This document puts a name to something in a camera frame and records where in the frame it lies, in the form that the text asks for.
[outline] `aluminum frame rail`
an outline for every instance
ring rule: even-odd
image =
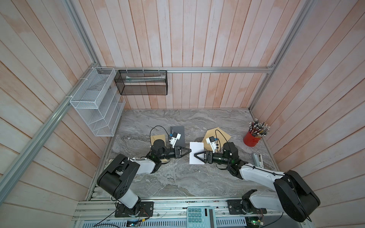
[[[37,131],[34,137],[28,142],[25,148],[20,152],[15,161],[12,163],[10,168],[5,172],[5,174],[0,179],[0,205],[4,202],[6,197],[9,195],[11,190],[15,187],[19,179],[22,177],[28,166],[32,163],[35,156],[38,154],[40,149],[46,143],[48,138],[53,133],[54,129],[61,122],[63,117],[66,115],[68,110],[71,108],[70,100],[75,94],[77,89],[81,86],[84,81],[84,76],[88,75],[95,67],[96,63],[92,64],[90,68],[83,74],[81,79],[78,80],[76,85],[71,89],[71,91],[65,96],[62,102],[59,104],[57,109],[52,113],[52,115],[45,121],[43,126]]]
[[[271,73],[271,67],[115,67],[115,70],[165,70],[167,73]]]
[[[247,215],[230,215],[227,200],[240,200],[241,198],[230,197],[149,197],[142,198],[142,201],[154,202],[152,219],[159,218],[186,218],[186,207],[188,206],[212,206],[215,207],[217,217],[247,217]],[[79,202],[72,220],[101,220],[115,210],[115,202],[107,201],[82,201]],[[281,215],[282,212],[268,210],[270,215]],[[120,219],[114,216],[108,219]]]
[[[257,93],[255,94],[252,103],[249,107],[249,110],[252,111],[258,100],[260,99],[262,93],[264,92],[266,86],[269,84],[270,79],[274,75],[277,67],[280,65],[282,60],[284,59],[286,53],[288,52],[289,48],[293,44],[295,38],[297,37],[300,29],[303,27],[305,21],[308,19],[310,11],[314,8],[314,6],[317,4],[318,0],[307,0],[299,13],[298,18],[295,20],[295,23],[293,27],[291,28],[287,38],[285,39],[285,42],[283,46],[280,49],[279,54],[274,60],[274,63],[272,64],[272,71],[265,77],[264,81],[262,82],[260,88],[258,89]]]

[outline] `white wire mesh basket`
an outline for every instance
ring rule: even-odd
[[[99,109],[76,108],[81,118],[95,136],[114,136],[125,101],[119,102],[120,94],[117,87],[110,88]]]
[[[70,101],[95,136],[114,136],[126,103],[110,87],[114,76],[113,68],[94,68]]]
[[[70,103],[74,108],[98,109],[114,77],[114,68],[95,67],[71,98]]]

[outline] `white sheet of paper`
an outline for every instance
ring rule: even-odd
[[[195,153],[204,151],[204,143],[201,142],[190,142],[191,152],[189,154],[189,164],[192,165],[204,165],[205,163],[194,157]],[[199,154],[198,157],[204,158],[204,154]]]

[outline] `gray marble tabletop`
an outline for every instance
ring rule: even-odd
[[[243,143],[250,121],[252,117],[246,108],[125,110],[109,159],[120,153],[136,158],[146,155],[150,150],[149,133],[156,125],[168,132],[170,126],[185,126],[186,147],[189,142],[201,142],[207,130],[220,127],[232,137],[229,141],[234,142],[242,160],[253,163],[252,154],[262,154],[265,168],[274,170],[272,158],[262,141],[255,147]],[[166,134],[160,127],[151,133],[160,134]],[[250,189],[270,191],[253,181],[233,177],[227,170],[217,169],[215,164],[190,165],[189,156],[171,159],[154,174],[136,175],[130,188],[140,197],[241,197]],[[103,190],[97,195],[109,197]]]

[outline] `wooden plank wall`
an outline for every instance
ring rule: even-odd
[[[365,225],[364,12],[364,0],[319,1],[253,110],[279,168],[320,198],[317,227]]]
[[[0,176],[92,63],[62,1],[0,1]],[[74,109],[0,206],[1,227],[67,227],[106,138]]]
[[[73,0],[103,66],[270,66],[304,0]],[[169,74],[127,108],[249,107],[265,74]]]

